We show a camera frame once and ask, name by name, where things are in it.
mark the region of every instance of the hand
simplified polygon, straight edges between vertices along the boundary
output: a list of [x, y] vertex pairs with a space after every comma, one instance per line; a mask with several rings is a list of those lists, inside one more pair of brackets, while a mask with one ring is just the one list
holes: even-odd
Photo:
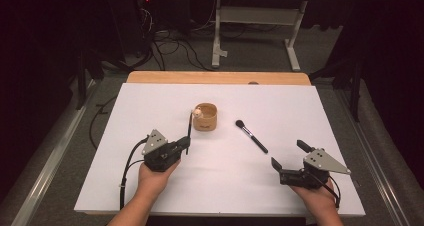
[[[327, 186], [333, 189], [331, 180], [328, 180]], [[324, 187], [306, 189], [296, 186], [290, 186], [290, 188], [302, 198], [318, 225], [343, 225], [336, 210], [334, 196], [327, 189]]]
[[165, 189], [169, 176], [177, 168], [181, 160], [178, 160], [165, 172], [153, 172], [144, 163], [141, 164], [138, 173], [138, 187], [134, 197], [143, 196], [153, 202], [156, 201], [160, 193]]

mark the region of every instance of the human hand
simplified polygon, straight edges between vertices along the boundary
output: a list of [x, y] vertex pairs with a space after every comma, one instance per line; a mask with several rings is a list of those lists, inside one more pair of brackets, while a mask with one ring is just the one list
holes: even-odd
[[[333, 190], [331, 180], [327, 181], [327, 186]], [[343, 225], [337, 213], [334, 196], [327, 189], [324, 187], [306, 189], [296, 186], [290, 186], [290, 188], [303, 200], [318, 225]]]
[[181, 160], [175, 162], [165, 172], [153, 172], [144, 163], [140, 165], [138, 173], [138, 187], [134, 197], [143, 197], [156, 201], [165, 189], [169, 176], [174, 172]]

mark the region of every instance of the wooden container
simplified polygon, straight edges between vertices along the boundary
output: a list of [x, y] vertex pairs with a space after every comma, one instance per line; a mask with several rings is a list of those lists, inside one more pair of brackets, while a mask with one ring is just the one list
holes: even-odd
[[211, 103], [198, 104], [193, 111], [193, 127], [198, 131], [212, 131], [216, 128], [218, 109]]

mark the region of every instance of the white table surface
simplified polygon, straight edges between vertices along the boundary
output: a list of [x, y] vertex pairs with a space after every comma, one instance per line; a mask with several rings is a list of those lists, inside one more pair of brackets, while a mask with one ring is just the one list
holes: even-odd
[[[298, 139], [324, 148], [345, 164], [314, 86], [123, 84], [75, 211], [116, 213], [119, 184], [133, 146], [159, 130], [169, 141], [187, 134], [190, 111], [199, 103], [218, 108], [212, 132], [192, 129], [189, 154], [171, 175], [153, 215], [305, 216], [300, 198], [271, 166], [274, 157], [285, 169], [298, 170], [307, 155]], [[235, 125], [241, 119], [269, 150], [264, 154]], [[142, 159], [141, 150], [133, 161]], [[126, 202], [134, 195], [138, 165], [127, 175]], [[332, 173], [342, 200], [341, 216], [363, 216], [351, 177]]]

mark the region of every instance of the gray carpet floor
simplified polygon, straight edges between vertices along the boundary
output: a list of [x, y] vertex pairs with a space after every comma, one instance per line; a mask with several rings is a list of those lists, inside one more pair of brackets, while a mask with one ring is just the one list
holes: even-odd
[[[228, 57], [221, 58], [218, 71], [290, 71], [287, 55], [283, 49], [282, 39], [289, 31], [277, 28], [265, 31], [263, 27], [252, 26], [255, 30], [248, 30], [241, 36], [237, 29], [224, 30], [226, 37], [222, 38], [221, 47], [228, 50]], [[302, 29], [295, 44], [299, 64], [303, 72], [311, 73], [325, 65], [334, 43], [340, 33], [338, 30], [320, 31], [318, 28]], [[196, 55], [183, 41], [180, 44], [174, 40], [160, 35], [162, 42], [158, 47], [163, 54], [166, 70], [197, 71]], [[173, 35], [173, 38], [184, 38]], [[193, 33], [185, 38], [195, 50], [199, 61], [204, 67], [210, 68], [212, 53], [212, 35], [205, 32]], [[163, 65], [156, 52], [157, 61], [152, 59], [139, 70], [159, 70]], [[128, 63], [135, 61], [128, 56]], [[51, 185], [41, 200], [30, 225], [105, 225], [112, 218], [111, 215], [86, 215], [73, 211], [79, 191], [95, 155], [95, 147], [90, 142], [90, 124], [98, 111], [98, 104], [104, 104], [115, 96], [126, 75], [120, 72], [105, 70], [106, 76], [97, 82], [97, 89], [93, 98], [87, 103], [87, 110], [79, 123], [68, 150], [58, 168]], [[344, 96], [348, 92], [335, 91], [329, 83], [331, 79], [319, 79], [314, 82], [321, 97], [324, 109], [332, 126], [336, 140], [340, 146], [347, 166], [352, 170], [359, 197], [365, 208], [366, 216], [359, 218], [343, 218], [345, 225], [403, 225], [396, 220], [396, 215], [391, 212], [378, 179], [369, 164], [367, 153], [363, 149], [363, 139], [358, 136], [357, 126], [365, 132], [366, 140], [373, 146], [372, 150], [387, 176], [393, 193], [398, 199], [410, 225], [424, 225], [423, 219], [423, 192], [417, 185], [412, 173], [407, 168], [396, 147], [384, 129], [384, 125], [375, 111], [372, 99], [367, 93], [366, 86], [362, 84], [359, 105], [360, 123], [352, 123], [350, 115], [346, 112]], [[67, 128], [75, 100], [58, 120], [43, 145], [34, 154], [22, 173], [15, 187], [0, 207], [0, 225], [10, 225], [23, 201], [31, 190], [47, 158], [52, 152], [58, 139]], [[105, 107], [106, 112], [111, 112], [113, 103]], [[95, 144], [101, 139], [107, 124], [108, 114], [96, 117], [93, 122], [92, 135]], [[232, 222], [212, 222], [198, 220], [180, 225], [229, 225]], [[263, 219], [262, 221], [246, 225], [283, 225], [279, 219]]]

